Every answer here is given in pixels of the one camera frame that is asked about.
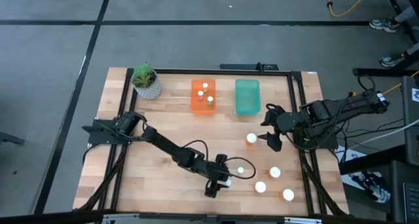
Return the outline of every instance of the yellow cable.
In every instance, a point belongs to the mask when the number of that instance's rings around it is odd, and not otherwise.
[[[333,12],[333,9],[332,9],[332,6],[331,5],[328,5],[329,6],[329,10],[330,10],[330,13],[333,15],[333,16],[335,16],[335,17],[341,17],[341,16],[344,16],[345,14],[348,14],[349,12],[351,12],[355,7],[357,7],[358,6],[358,4],[360,4],[360,2],[361,2],[362,0],[358,0],[350,9],[348,9],[346,12],[344,12],[344,13],[342,13],[342,14],[335,14],[334,12]]]
[[[418,74],[418,73],[419,73],[419,71],[417,71],[416,73],[413,73],[413,74],[411,75],[411,77],[416,76],[416,74]],[[392,90],[394,90],[394,89],[396,89],[396,88],[398,88],[398,87],[400,87],[400,86],[401,86],[401,83],[399,83],[399,84],[397,84],[397,85],[395,85],[395,86],[391,87],[390,89],[388,89],[387,91],[385,91],[385,93],[383,93],[383,94],[387,94],[388,92],[391,92]]]

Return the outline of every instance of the white plant pot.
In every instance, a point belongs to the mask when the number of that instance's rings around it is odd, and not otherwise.
[[[147,88],[136,87],[134,85],[134,88],[137,91],[138,95],[146,100],[155,99],[162,93],[162,83],[160,82],[160,79],[158,78],[156,71],[155,71],[155,75],[156,75],[155,81],[152,83],[151,86]]]

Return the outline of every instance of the shoe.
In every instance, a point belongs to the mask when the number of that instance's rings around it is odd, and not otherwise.
[[[384,67],[394,67],[396,64],[402,62],[406,58],[405,53],[392,54],[391,56],[381,57],[378,61]]]
[[[393,25],[392,19],[386,19],[386,20],[371,20],[369,22],[370,27],[381,30],[384,29],[388,33],[395,33],[395,29],[399,24]]]

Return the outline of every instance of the succulent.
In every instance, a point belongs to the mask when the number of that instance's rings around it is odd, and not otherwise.
[[[156,75],[149,63],[145,62],[141,66],[134,68],[134,77],[132,84],[136,87],[147,88],[155,81]]]

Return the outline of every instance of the potted plant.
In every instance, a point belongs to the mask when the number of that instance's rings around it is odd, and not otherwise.
[[[158,80],[156,71],[145,62],[134,68],[132,84],[138,95],[146,100],[152,100],[162,93],[162,83]]]

